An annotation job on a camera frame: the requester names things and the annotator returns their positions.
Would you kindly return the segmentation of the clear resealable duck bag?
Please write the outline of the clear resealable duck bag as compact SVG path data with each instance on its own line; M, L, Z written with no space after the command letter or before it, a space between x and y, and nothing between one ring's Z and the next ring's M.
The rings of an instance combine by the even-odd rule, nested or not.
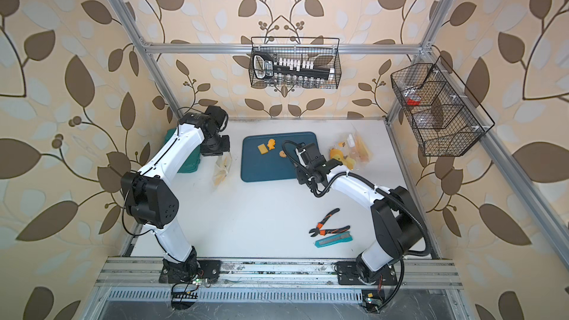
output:
M351 170L362 169L372 160L372 152L355 127L342 135L339 145L342 145L340 150L345 161L348 162L348 168Z

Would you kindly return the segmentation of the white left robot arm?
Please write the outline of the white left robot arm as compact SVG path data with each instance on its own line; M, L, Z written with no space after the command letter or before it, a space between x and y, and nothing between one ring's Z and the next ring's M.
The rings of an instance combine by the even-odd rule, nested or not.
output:
M230 150L229 136L220 134L227 123L228 114L216 105L204 113L186 113L161 150L121 178L124 211L156 237L169 262L186 262L193 249L176 218L179 200L172 181L192 152L221 156Z

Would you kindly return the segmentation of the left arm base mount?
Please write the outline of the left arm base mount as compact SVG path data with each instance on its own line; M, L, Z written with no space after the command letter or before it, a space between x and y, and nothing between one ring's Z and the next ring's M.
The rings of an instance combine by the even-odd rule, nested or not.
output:
M220 260L201 260L192 248L184 262L171 261L169 256L162 260L159 282L170 285L170 306L175 311L191 308L199 298L201 287L217 283L222 262Z

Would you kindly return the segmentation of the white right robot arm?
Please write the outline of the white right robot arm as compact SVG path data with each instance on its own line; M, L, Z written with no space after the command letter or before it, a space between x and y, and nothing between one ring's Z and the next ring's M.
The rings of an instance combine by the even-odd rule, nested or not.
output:
M409 191L387 188L370 182L336 159L325 159L314 144L290 142L283 152L296 169L300 185L317 197L337 191L370 211L375 241L357 256L357 265L367 273L400 262L405 256L430 256L432 242L425 222Z

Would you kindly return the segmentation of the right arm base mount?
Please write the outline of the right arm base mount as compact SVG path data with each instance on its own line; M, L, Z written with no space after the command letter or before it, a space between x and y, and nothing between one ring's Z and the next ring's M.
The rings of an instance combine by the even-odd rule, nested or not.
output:
M368 295L362 296L362 306L368 313L382 312L401 289L405 276L405 261L399 260L400 270L396 274L394 264L388 263L377 271L370 271L363 260L342 261L334 264L333 269L340 285L373 286Z

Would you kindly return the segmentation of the stack of duck bags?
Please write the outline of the stack of duck bags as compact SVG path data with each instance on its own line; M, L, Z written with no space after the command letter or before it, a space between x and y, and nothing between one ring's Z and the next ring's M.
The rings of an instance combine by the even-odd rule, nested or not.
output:
M230 152L225 152L217 157L214 167L212 182L214 187L218 187L227 178L232 165L232 155Z

